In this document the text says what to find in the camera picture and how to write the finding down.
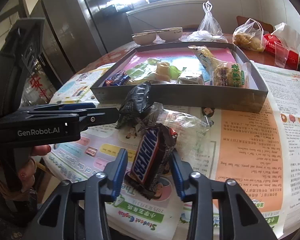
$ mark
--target hand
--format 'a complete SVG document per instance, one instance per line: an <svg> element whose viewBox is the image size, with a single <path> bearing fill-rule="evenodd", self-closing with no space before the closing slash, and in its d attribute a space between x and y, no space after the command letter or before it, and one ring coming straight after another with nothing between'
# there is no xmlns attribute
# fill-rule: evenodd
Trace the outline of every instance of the hand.
<svg viewBox="0 0 300 240"><path fill-rule="evenodd" d="M50 145L35 146L32 148L31 156L44 156L51 151ZM22 182L21 192L25 192L34 185L34 173L36 165L33 159L30 159L18 172L18 177Z"/></svg>

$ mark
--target table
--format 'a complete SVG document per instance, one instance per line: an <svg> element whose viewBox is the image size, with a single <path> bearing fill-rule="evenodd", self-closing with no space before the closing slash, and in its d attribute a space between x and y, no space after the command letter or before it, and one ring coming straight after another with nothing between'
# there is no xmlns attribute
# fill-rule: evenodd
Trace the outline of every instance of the table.
<svg viewBox="0 0 300 240"><path fill-rule="evenodd" d="M187 41L188 36L192 32L184 32L182 37L179 39L180 41ZM224 37L228 40L229 43L232 43L232 34L224 34ZM160 39L159 36L154 41L154 44L160 44L165 43L164 40ZM140 45L136 44L134 41L131 41L125 45L122 45L121 47L118 47L117 49L111 51L108 54L103 55L101 58L97 59L96 61L90 63L85 68L80 70L78 74L82 74L85 72L88 72L90 70L94 70L102 65L108 64L108 63L115 63L120 58L122 58L125 54L127 54L130 50L140 47ZM267 52L255 52L252 50L242 49L242 51L246 54L246 56L253 60L254 62L265 64L265 65L275 65L275 57Z"/></svg>

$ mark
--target bowl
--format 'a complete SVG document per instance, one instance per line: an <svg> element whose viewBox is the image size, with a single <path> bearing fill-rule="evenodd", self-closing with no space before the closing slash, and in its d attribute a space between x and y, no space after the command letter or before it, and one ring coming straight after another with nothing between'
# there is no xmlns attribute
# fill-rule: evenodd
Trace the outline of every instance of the bowl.
<svg viewBox="0 0 300 240"><path fill-rule="evenodd" d="M166 28L164 30L169 30L169 31L158 33L160 39L164 41L177 41L178 39L181 38L183 34L182 27Z"/></svg>
<svg viewBox="0 0 300 240"><path fill-rule="evenodd" d="M136 44L147 45L152 43L157 37L157 33L137 33L132 36Z"/></svg>

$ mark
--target yellow speech bubble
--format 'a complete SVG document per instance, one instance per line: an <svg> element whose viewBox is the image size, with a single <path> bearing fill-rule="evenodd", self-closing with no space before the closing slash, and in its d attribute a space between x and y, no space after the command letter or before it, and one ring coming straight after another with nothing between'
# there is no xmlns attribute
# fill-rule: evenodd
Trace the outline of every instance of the yellow speech bubble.
<svg viewBox="0 0 300 240"><path fill-rule="evenodd" d="M112 144L108 144L108 143L104 143L103 145L101 145L101 148L99 149L100 152L107 154L107 155L111 155L113 157L117 157L119 150L122 147L118 147ZM130 149L126 149L128 152L128 162L133 162L134 160L134 156L136 155L136 151L134 150L130 150Z"/></svg>

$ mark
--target screw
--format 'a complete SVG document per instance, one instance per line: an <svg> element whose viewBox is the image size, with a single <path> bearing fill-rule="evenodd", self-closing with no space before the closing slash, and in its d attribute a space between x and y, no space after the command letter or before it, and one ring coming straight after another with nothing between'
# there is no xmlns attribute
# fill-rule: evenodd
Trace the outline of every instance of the screw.
<svg viewBox="0 0 300 240"><path fill-rule="evenodd" d="M237 182L234 179L228 179L227 184L230 185L230 186L234 186L234 185L237 184Z"/></svg>
<svg viewBox="0 0 300 240"><path fill-rule="evenodd" d="M68 186L70 183L71 183L71 181L69 181L68 179L65 179L60 182L61 186Z"/></svg>
<svg viewBox="0 0 300 240"><path fill-rule="evenodd" d="M102 178L104 178L105 176L106 176L106 174L105 174L104 172L98 172L98 173L96 174L96 177L99 178L99 179L102 179Z"/></svg>
<svg viewBox="0 0 300 240"><path fill-rule="evenodd" d="M200 176L201 176L200 172L194 171L194 172L191 173L191 177L193 177L193 178L198 178Z"/></svg>

